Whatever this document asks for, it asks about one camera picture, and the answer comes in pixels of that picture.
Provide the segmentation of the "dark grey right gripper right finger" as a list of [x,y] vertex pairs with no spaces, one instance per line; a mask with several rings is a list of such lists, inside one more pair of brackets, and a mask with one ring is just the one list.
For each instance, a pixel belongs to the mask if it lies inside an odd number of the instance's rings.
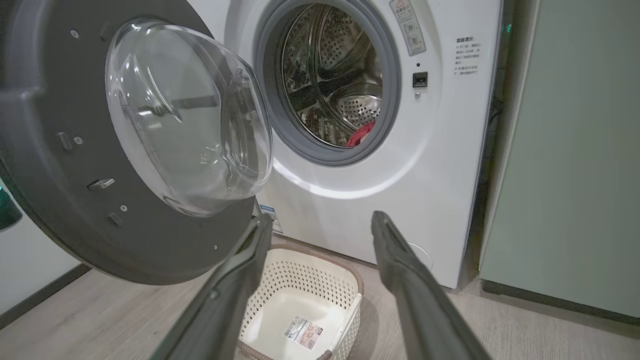
[[488,360],[489,353],[390,216],[375,210],[371,233],[382,284],[397,304],[409,360]]

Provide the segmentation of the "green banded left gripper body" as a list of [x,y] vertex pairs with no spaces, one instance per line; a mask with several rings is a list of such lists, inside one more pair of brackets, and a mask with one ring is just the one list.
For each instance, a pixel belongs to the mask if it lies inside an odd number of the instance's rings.
[[23,219],[23,212],[17,205],[6,184],[0,183],[0,232],[16,226]]

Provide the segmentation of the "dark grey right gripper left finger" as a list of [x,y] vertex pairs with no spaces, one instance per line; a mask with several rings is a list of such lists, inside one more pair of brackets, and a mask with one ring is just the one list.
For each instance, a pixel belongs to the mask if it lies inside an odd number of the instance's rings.
[[167,333],[151,360],[232,360],[249,298],[262,280],[273,221],[262,214],[246,230]]

